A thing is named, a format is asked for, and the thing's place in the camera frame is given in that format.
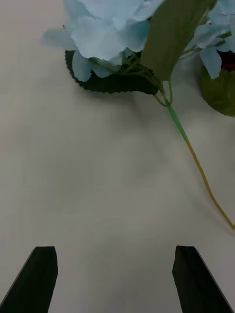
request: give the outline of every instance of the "green stem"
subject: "green stem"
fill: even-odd
[[[177,126],[180,134],[182,135],[184,141],[187,141],[188,140],[188,137],[183,129],[183,126],[181,125],[175,111],[173,110],[172,106],[168,106],[167,107],[168,110],[169,110],[169,113],[170,113],[170,117],[172,118],[172,120],[174,121],[175,125]]]

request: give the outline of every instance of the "yellow stem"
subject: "yellow stem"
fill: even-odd
[[[198,161],[198,159],[197,159],[197,156],[196,156],[196,154],[195,154],[195,152],[194,152],[194,150],[193,150],[193,148],[192,148],[192,146],[191,146],[189,140],[187,139],[187,140],[185,140],[185,142],[186,142],[186,144],[187,144],[187,146],[188,146],[190,152],[192,153],[192,156],[193,156],[193,158],[194,158],[194,161],[195,161],[195,163],[196,163],[196,165],[197,165],[197,167],[198,167],[198,169],[199,169],[199,172],[200,172],[200,174],[201,174],[201,176],[202,176],[202,179],[203,179],[203,181],[204,181],[204,183],[205,183],[206,189],[207,189],[207,191],[208,191],[208,193],[209,193],[209,196],[211,197],[211,199],[212,199],[214,205],[217,207],[217,209],[219,210],[219,212],[221,213],[221,215],[223,216],[223,218],[225,219],[225,221],[229,224],[229,226],[231,227],[231,229],[235,229],[235,224],[233,224],[233,223],[230,221],[230,219],[228,218],[228,216],[225,214],[225,212],[223,211],[223,209],[220,207],[220,205],[219,205],[218,202],[216,201],[216,199],[215,199],[215,197],[214,197],[214,195],[213,195],[213,193],[212,193],[212,191],[211,191],[211,188],[210,188],[210,186],[209,186],[209,184],[208,184],[207,178],[206,178],[206,176],[205,176],[205,174],[204,174],[204,172],[203,172],[203,169],[202,169],[202,167],[201,167],[201,165],[200,165],[200,163],[199,163],[199,161]]]

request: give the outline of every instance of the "artificial flower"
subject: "artificial flower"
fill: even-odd
[[[235,0],[219,0],[209,13],[209,22],[197,27],[190,42],[201,50],[198,52],[211,78],[219,76],[221,57],[217,51],[235,52]],[[232,33],[222,39],[220,36]]]
[[[126,48],[142,51],[149,28],[147,19],[163,1],[63,0],[71,18],[67,35],[85,58],[110,61]],[[53,34],[49,32],[52,42]],[[67,49],[64,36],[61,41]],[[58,45],[58,33],[55,33],[55,45]]]

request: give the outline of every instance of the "dark green leaf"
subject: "dark green leaf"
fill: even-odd
[[[147,94],[156,94],[158,88],[148,82],[144,77],[137,73],[115,73],[105,78],[98,77],[94,72],[87,82],[80,82],[72,70],[72,57],[74,51],[66,51],[65,59],[67,68],[70,71],[73,79],[85,90],[97,92],[127,92],[127,91],[141,91]]]
[[[203,67],[200,85],[203,98],[213,109],[235,116],[235,71],[222,69],[218,78],[211,79]]]
[[[214,0],[165,0],[153,15],[142,63],[166,81]]]

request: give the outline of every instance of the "flower stem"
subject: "flower stem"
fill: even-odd
[[[187,144],[187,146],[188,146],[188,148],[189,148],[189,150],[190,150],[190,152],[191,152],[191,154],[192,154],[192,157],[193,157],[193,159],[194,159],[194,161],[195,161],[195,163],[196,163],[196,165],[197,165],[197,167],[198,167],[198,170],[199,170],[199,172],[200,172],[200,174],[201,174],[201,177],[202,177],[202,179],[203,179],[203,182],[204,182],[204,184],[205,184],[205,186],[206,186],[206,189],[207,189],[207,191],[208,191],[208,194],[209,194],[211,200],[213,201],[214,205],[217,207],[217,209],[219,210],[220,214],[223,216],[223,218],[225,219],[225,221],[226,221],[226,222],[228,223],[228,225],[231,227],[231,229],[235,229],[235,224],[233,224],[233,223],[231,222],[231,220],[228,218],[228,216],[226,215],[226,213],[223,211],[223,209],[220,207],[220,205],[219,205],[218,202],[216,201],[216,199],[215,199],[215,197],[214,197],[214,195],[213,195],[213,193],[212,193],[212,191],[211,191],[210,185],[209,185],[209,183],[208,183],[208,181],[207,181],[206,175],[205,175],[205,173],[204,173],[204,171],[203,171],[203,169],[202,169],[202,167],[201,167],[201,164],[200,164],[199,161],[198,161],[198,158],[197,158],[197,156],[196,156],[196,153],[194,152],[194,150],[193,150],[193,148],[192,148],[192,146],[191,146],[191,144],[190,144],[190,142],[189,142],[189,140],[188,140],[188,137],[187,137],[187,135],[186,135],[186,133],[185,133],[185,131],[184,131],[184,129],[183,129],[183,126],[181,125],[181,123],[180,123],[180,121],[179,121],[179,119],[178,119],[178,117],[177,117],[175,111],[173,110],[172,106],[168,106],[167,108],[168,108],[168,110],[169,110],[169,113],[170,113],[170,116],[171,116],[172,120],[173,120],[174,123],[176,124],[176,126],[177,126],[177,128],[178,128],[180,134],[182,135],[184,141],[186,142],[186,144]]]

